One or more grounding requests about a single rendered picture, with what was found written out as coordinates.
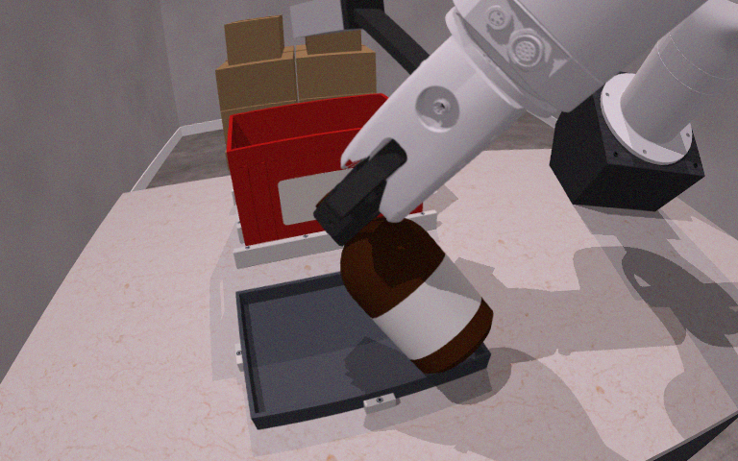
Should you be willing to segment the red open-top crate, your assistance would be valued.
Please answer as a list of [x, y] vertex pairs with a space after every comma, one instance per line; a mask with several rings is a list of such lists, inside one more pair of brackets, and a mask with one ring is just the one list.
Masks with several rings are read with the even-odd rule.
[[341, 169], [341, 156], [387, 99], [366, 94], [230, 115], [227, 157], [245, 246], [324, 231], [316, 205], [355, 167], [348, 160], [352, 168]]

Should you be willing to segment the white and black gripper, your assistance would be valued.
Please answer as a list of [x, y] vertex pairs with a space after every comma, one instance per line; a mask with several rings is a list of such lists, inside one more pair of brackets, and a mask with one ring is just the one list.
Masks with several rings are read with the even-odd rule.
[[[557, 111], [483, 52], [456, 7], [445, 20], [452, 35], [357, 133], [340, 160], [341, 169], [355, 167], [313, 212], [339, 246], [380, 214], [401, 222], [526, 110]], [[348, 160], [360, 162], [348, 169]]]

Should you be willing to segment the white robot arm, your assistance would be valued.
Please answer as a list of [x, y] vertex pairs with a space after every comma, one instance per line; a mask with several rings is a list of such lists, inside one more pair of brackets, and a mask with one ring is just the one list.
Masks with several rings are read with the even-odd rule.
[[[687, 154], [690, 122], [738, 76], [738, 0], [453, 2], [483, 52], [538, 100], [570, 112], [605, 84], [609, 130], [653, 164]], [[430, 56], [383, 0], [313, 0], [290, 14], [294, 38], [364, 30], [410, 75]], [[654, 44], [636, 74], [617, 75]]]

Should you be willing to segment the brown bottle with white label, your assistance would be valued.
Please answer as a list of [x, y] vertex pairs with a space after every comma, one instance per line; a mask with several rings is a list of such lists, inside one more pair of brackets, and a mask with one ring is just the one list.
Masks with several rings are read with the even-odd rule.
[[446, 372], [487, 337], [493, 310], [416, 222], [370, 221], [343, 247], [343, 283], [424, 374]]

